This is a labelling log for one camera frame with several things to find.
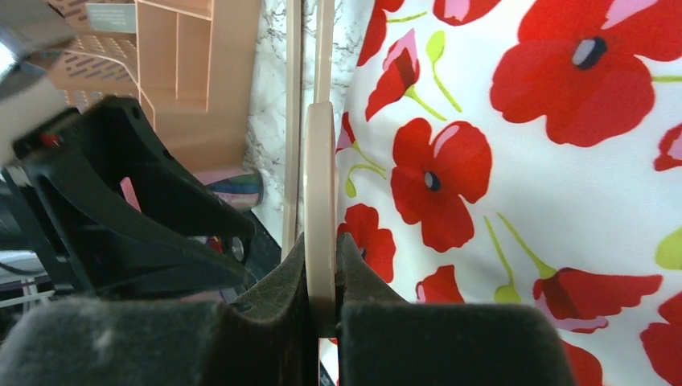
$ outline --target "flower center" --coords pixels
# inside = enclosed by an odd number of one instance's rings
[[[424,182],[426,183],[426,186],[431,189],[431,191],[441,190],[441,180],[438,179],[438,176],[432,171],[427,171],[424,173]]]
[[[606,41],[598,36],[581,41],[573,53],[573,64],[581,70],[589,70],[606,54]]]

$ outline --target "beige plastic frame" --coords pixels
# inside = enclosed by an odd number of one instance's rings
[[[190,171],[241,165],[261,2],[137,0],[139,100]]]
[[[289,0],[287,6],[287,57],[300,58],[300,2]],[[336,318],[336,175],[334,148],[334,108],[329,102],[331,88],[331,49],[334,28],[334,0],[318,0],[317,39],[315,46],[314,103],[307,108],[305,147],[303,149],[303,231],[306,235],[306,282],[314,322],[329,326]],[[285,184],[285,219],[282,251],[289,251],[296,235],[300,155],[300,67],[289,62],[287,177]]]
[[[134,96],[187,169],[243,162],[260,1],[137,0],[136,35],[90,31],[85,0],[50,2],[80,32],[50,75],[70,105]]]

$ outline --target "floral fabric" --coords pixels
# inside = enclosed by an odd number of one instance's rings
[[[376,0],[339,232],[412,302],[537,307],[581,386],[681,385],[680,57],[679,0]]]

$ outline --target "white wire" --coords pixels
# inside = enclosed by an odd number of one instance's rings
[[[24,302],[33,302],[36,300],[42,300],[44,298],[49,298],[50,296],[52,296],[54,294],[55,294],[55,291],[46,291],[46,292],[41,292],[41,293],[35,294],[35,295],[23,296],[21,298],[3,300],[3,301],[0,301],[0,308],[9,307],[9,306],[13,306],[15,304],[21,304]]]

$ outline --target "poppy petal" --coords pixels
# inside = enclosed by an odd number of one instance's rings
[[[531,41],[508,50],[500,60],[491,87],[492,107],[506,121],[525,123],[547,113],[568,78],[574,44]]]
[[[424,172],[420,169],[402,166],[393,169],[391,192],[396,209],[406,224],[414,225],[438,212],[432,192],[424,183]]]
[[[643,9],[637,11],[633,5]],[[617,17],[610,23],[605,37],[616,50],[668,62],[682,56],[682,7],[677,0],[646,0],[639,2],[615,0],[610,14]]]
[[[367,246],[365,262],[385,282],[393,281],[393,257],[396,245],[393,234],[388,229],[377,229]]]
[[[604,55],[589,71],[569,42],[532,41],[510,49],[493,79],[491,103],[510,122],[547,116],[558,144],[589,147],[635,128],[654,105],[651,75],[632,55]]]
[[[451,26],[461,26],[482,18],[490,12],[500,0],[436,0],[433,14]]]
[[[455,194],[475,203],[488,190],[492,151],[486,136],[469,122],[451,123],[433,140],[434,171]]]
[[[397,166],[424,169],[431,159],[431,125],[415,118],[400,127],[393,140],[393,160]]]
[[[580,386],[602,386],[602,364],[588,351],[564,342],[573,376]]]
[[[379,229],[379,212],[375,208],[362,203],[349,207],[338,233],[350,233],[355,245],[364,251],[365,263],[387,283],[393,280],[396,245],[390,230]]]
[[[408,87],[403,80],[404,66],[400,66],[401,62],[411,63],[412,59],[409,57],[409,52],[403,50],[396,59],[387,66],[387,70],[381,74],[379,81],[376,82],[376,88],[369,94],[367,108],[364,116],[366,120],[370,120],[387,105],[399,101],[407,91]]]
[[[660,155],[654,161],[656,171],[682,166],[682,125],[668,130],[659,144]]]
[[[610,55],[602,62],[599,69],[592,69],[593,79],[573,78],[581,87],[566,85],[554,99],[547,112],[547,135],[552,141],[593,146],[634,129],[653,108],[651,75],[641,60]]]
[[[379,7],[379,2],[374,5],[372,15],[367,25],[367,33],[358,56],[358,67],[364,66],[384,45],[386,40],[386,12]]]
[[[341,133],[339,133],[339,140],[336,142],[336,152],[347,149],[355,144],[355,133],[351,127],[351,119],[348,116],[348,111],[343,113],[341,117]]]
[[[464,303],[455,281],[454,265],[439,267],[436,273],[418,282],[415,290],[421,303]]]
[[[421,216],[424,245],[444,253],[462,247],[474,237],[474,222],[462,199],[443,194],[433,201]]]
[[[620,314],[622,308],[638,306],[643,296],[659,289],[661,282],[661,275],[599,275],[563,268],[544,281],[543,288],[548,307],[557,318],[570,316],[567,311],[573,309],[577,317],[588,320]],[[566,296],[556,296],[559,292]]]
[[[596,34],[604,24],[606,12],[613,1],[592,0],[590,6],[585,6],[584,2],[579,1],[537,0],[521,21],[519,41],[574,41],[576,33]]]
[[[639,337],[654,371],[669,384],[682,384],[682,292],[665,302],[659,313],[668,323],[652,323]]]

